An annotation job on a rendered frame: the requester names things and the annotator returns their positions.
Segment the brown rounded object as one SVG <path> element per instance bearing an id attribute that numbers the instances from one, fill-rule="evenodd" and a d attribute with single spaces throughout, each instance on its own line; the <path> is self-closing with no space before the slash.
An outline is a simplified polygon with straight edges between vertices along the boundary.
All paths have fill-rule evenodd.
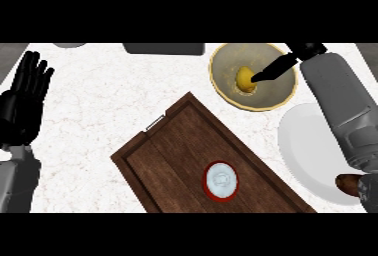
<path id="1" fill-rule="evenodd" d="M 336 188 L 352 197 L 358 197 L 364 189 L 364 184 L 360 179 L 360 174 L 339 174 L 335 178 Z"/>

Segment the brown wooden cutting board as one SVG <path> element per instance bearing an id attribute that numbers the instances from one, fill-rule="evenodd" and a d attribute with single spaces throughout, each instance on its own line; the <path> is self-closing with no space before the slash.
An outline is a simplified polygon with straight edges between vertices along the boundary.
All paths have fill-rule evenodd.
<path id="1" fill-rule="evenodd" d="M 149 213 L 314 211 L 190 94 L 110 159 Z M 205 191 L 205 171 L 215 163 L 228 165 L 237 175 L 227 202 Z"/>

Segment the yellow lemon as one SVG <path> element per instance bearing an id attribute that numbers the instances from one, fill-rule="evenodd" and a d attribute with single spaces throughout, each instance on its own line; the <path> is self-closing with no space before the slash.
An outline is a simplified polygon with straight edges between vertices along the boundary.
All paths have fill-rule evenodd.
<path id="1" fill-rule="evenodd" d="M 251 93 L 255 90 L 256 84 L 251 81 L 254 72 L 248 66 L 242 66 L 236 72 L 236 86 L 245 93 Z"/>

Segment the red-rimmed can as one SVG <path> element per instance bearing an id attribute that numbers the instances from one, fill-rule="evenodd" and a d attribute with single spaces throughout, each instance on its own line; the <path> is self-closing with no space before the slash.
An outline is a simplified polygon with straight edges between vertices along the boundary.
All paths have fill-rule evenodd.
<path id="1" fill-rule="evenodd" d="M 202 189 L 215 202 L 230 201 L 239 190 L 239 177 L 234 168 L 224 161 L 208 164 L 202 174 Z"/>

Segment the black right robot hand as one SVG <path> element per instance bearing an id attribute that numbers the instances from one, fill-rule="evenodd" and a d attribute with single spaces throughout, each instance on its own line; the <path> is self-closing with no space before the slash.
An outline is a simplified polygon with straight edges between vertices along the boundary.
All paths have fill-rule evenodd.
<path id="1" fill-rule="evenodd" d="M 288 43 L 290 52 L 265 66 L 261 72 L 251 77 L 251 82 L 274 80 L 298 63 L 323 54 L 327 49 L 321 43 Z"/>

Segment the dark grey appliance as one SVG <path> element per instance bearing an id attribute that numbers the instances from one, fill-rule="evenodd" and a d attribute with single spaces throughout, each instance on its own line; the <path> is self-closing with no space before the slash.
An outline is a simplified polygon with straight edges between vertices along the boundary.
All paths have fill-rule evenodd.
<path id="1" fill-rule="evenodd" d="M 203 43 L 124 43 L 122 46 L 130 54 L 200 56 L 205 51 Z"/>

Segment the white plate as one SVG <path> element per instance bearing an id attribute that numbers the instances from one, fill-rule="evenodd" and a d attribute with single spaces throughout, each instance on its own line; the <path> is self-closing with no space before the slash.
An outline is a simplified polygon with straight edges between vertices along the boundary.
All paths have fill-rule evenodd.
<path id="1" fill-rule="evenodd" d="M 339 174 L 360 174 L 344 159 L 316 103 L 299 104 L 285 113 L 277 128 L 277 145 L 286 167 L 304 188 L 330 203 L 354 206 L 358 198 L 335 185 Z"/>

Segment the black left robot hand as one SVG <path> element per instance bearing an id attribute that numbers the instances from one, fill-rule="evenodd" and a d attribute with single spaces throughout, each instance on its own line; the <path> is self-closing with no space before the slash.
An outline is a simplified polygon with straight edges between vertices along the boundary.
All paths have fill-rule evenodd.
<path id="1" fill-rule="evenodd" d="M 53 72 L 39 53 L 26 51 L 10 89 L 0 94 L 0 148 L 29 145 L 38 136 Z"/>

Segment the pale grey round object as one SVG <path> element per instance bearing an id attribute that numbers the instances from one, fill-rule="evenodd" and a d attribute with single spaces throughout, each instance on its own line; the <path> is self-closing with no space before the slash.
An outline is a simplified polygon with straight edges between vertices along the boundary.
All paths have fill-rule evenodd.
<path id="1" fill-rule="evenodd" d="M 59 48 L 78 48 L 81 47 L 85 43 L 53 43 Z"/>

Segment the yellow-rimmed grey bowl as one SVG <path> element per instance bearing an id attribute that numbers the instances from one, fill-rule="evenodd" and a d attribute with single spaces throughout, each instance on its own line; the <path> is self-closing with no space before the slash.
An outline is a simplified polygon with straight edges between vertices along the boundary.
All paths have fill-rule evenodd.
<path id="1" fill-rule="evenodd" d="M 236 86 L 236 73 L 246 66 L 258 73 L 285 52 L 270 43 L 225 43 L 209 59 L 209 80 L 221 98 L 242 110 L 270 111 L 286 104 L 298 84 L 298 74 L 290 68 L 276 80 L 256 83 L 255 90 L 245 93 Z"/>

